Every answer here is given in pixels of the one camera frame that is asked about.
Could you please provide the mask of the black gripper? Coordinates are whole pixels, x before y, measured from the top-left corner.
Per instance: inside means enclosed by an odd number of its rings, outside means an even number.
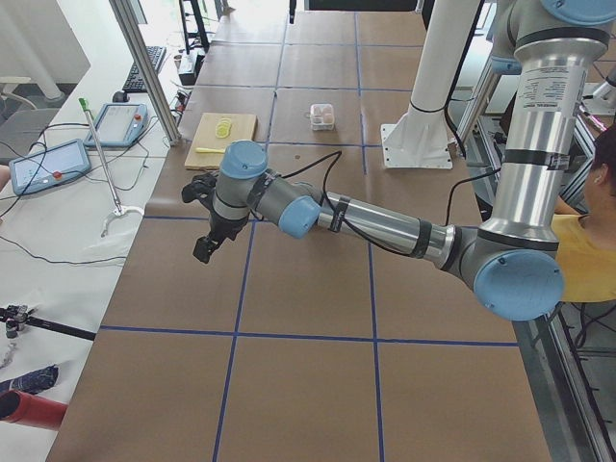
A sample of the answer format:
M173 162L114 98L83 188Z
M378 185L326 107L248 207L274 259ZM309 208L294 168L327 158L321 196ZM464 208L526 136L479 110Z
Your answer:
M216 173L203 173L195 175L192 181L181 191L181 198L184 203L198 201L207 210L214 208L214 197L216 195L216 185L218 175Z

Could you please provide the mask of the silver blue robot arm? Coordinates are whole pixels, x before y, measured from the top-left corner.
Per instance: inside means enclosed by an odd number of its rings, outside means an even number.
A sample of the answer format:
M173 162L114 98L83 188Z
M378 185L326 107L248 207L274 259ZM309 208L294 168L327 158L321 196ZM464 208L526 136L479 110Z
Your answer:
M549 313L566 288L552 231L558 187L588 68L607 50L614 19L611 1L499 2L493 67L512 65L520 80L493 211L478 227L441 226L290 183L270 168L263 147L235 141L216 173L195 176L182 191L185 202L198 201L210 214L210 231L197 240L195 258L208 262L255 213L295 238L321 226L428 260L464 281L502 318L529 321Z

